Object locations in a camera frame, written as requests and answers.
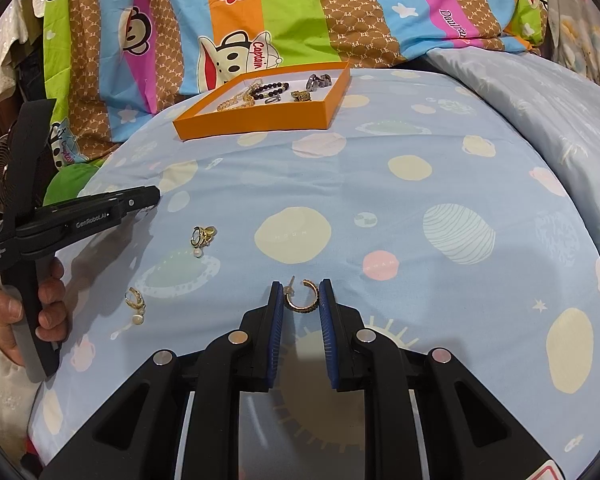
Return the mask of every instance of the jewelry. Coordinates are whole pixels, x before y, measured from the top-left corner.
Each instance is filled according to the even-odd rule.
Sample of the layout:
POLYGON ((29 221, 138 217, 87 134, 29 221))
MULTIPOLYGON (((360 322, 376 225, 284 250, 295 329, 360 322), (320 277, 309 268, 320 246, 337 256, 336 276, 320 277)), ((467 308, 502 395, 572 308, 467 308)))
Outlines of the jewelry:
POLYGON ((130 286, 128 292, 125 293, 125 302, 136 311, 136 314, 131 316, 131 322, 134 325, 142 325, 142 323, 144 323, 144 310, 146 307, 142 294, 130 286), (133 295, 135 301, 129 299, 129 293, 133 295))
POLYGON ((324 88, 325 86, 331 85, 331 76, 329 74, 311 74, 306 82, 306 90, 308 92, 313 92, 316 88, 324 88))
POLYGON ((218 230, 213 226, 195 226, 193 228, 190 241, 193 247, 193 255, 196 258, 200 258, 202 256, 202 247, 208 247, 208 245, 213 241, 217 232, 218 230))
POLYGON ((260 86, 262 86, 262 79, 256 79, 256 81, 251 83, 247 87, 247 89, 243 90, 242 92, 238 92, 232 98, 227 99, 227 101, 220 103, 218 105, 218 107, 216 108, 216 110, 218 112, 221 112, 223 110, 227 110, 228 108, 234 107, 234 105, 237 104, 240 99, 242 99, 244 101, 244 103, 240 104, 238 106, 235 106, 232 109, 248 108, 248 107, 253 106, 255 104, 255 100, 253 99, 253 96, 251 95, 251 93, 260 86))
POLYGON ((286 92, 287 90, 289 90, 289 83, 270 83, 254 89, 252 92, 250 92, 250 94, 254 99, 258 100, 280 95, 282 92, 286 92))
POLYGON ((311 100, 311 94, 307 90, 295 90, 295 91, 291 92, 291 97, 296 102, 311 100))
POLYGON ((295 294, 294 288, 292 286, 294 284, 295 278, 295 276, 292 276, 289 284, 282 289, 282 292, 285 295, 286 299, 286 306, 288 306, 289 310, 293 310, 294 312, 300 312, 301 314, 308 314, 309 312, 313 312, 316 308, 318 308, 318 287, 315 286, 314 282, 311 282, 309 280, 302 280, 302 284, 304 286, 308 286, 310 289, 313 290, 315 294, 315 300, 309 306, 297 306, 293 303, 293 301, 291 301, 291 297, 295 294))

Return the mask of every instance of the bracelet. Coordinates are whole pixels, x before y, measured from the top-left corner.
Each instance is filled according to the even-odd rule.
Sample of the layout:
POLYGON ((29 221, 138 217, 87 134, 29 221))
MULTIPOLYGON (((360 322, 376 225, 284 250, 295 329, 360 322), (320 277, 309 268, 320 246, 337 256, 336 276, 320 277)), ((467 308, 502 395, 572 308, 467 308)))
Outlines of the bracelet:
POLYGON ((254 101, 253 95, 251 95, 251 94, 253 93, 253 91, 256 88, 259 88, 260 86, 262 86, 262 79, 256 79, 256 81, 251 83, 247 89, 243 90, 242 92, 238 92, 232 98, 227 99, 227 101, 220 103, 218 105, 218 107, 216 108, 216 110, 218 112, 227 110, 228 108, 231 108, 235 104, 237 104, 240 99, 242 99, 244 102, 242 104, 234 107, 235 109, 252 107, 255 104, 255 101, 254 101))
POLYGON ((259 86, 258 88, 253 89, 253 91, 250 93, 254 99, 258 100, 280 95, 282 92, 286 92, 287 90, 289 90, 289 83, 270 83, 264 86, 259 86))

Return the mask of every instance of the pink circle print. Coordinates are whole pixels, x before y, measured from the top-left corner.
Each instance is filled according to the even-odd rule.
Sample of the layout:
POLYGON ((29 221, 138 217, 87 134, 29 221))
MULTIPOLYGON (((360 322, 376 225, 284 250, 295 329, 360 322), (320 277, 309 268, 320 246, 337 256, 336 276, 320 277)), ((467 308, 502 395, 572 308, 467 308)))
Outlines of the pink circle print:
POLYGON ((362 261, 362 271, 372 280, 384 282, 395 278, 400 262, 387 251, 374 251, 365 256, 362 261))

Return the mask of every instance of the green stripe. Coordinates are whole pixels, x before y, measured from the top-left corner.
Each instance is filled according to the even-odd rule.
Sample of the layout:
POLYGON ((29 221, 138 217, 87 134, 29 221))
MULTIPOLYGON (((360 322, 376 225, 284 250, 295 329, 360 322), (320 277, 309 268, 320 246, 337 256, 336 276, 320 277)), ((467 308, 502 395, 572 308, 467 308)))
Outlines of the green stripe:
POLYGON ((340 61, 331 47, 320 0, 261 0, 265 30, 283 66, 340 61))

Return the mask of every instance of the white star print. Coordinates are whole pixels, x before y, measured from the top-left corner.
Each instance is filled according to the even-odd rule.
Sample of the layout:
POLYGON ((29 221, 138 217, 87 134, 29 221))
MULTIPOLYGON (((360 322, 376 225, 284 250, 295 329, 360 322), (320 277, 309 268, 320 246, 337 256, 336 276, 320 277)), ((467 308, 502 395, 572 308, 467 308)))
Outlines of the white star print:
POLYGON ((532 308, 539 310, 540 312, 547 310, 547 307, 544 306, 544 303, 539 300, 536 300, 536 304, 532 308))
POLYGON ((397 4, 392 9, 398 13, 401 18, 408 18, 409 16, 419 16, 416 12, 415 7, 405 7, 403 4, 397 4))
POLYGON ((120 116, 120 123, 135 123, 136 115, 138 115, 138 110, 134 110, 131 106, 127 105, 124 110, 120 110, 118 112, 120 116))
POLYGON ((525 26, 522 27, 522 32, 524 32, 526 35, 528 36, 532 36, 533 34, 535 34, 536 32, 531 28, 531 25, 529 25, 528 23, 525 23, 525 26))

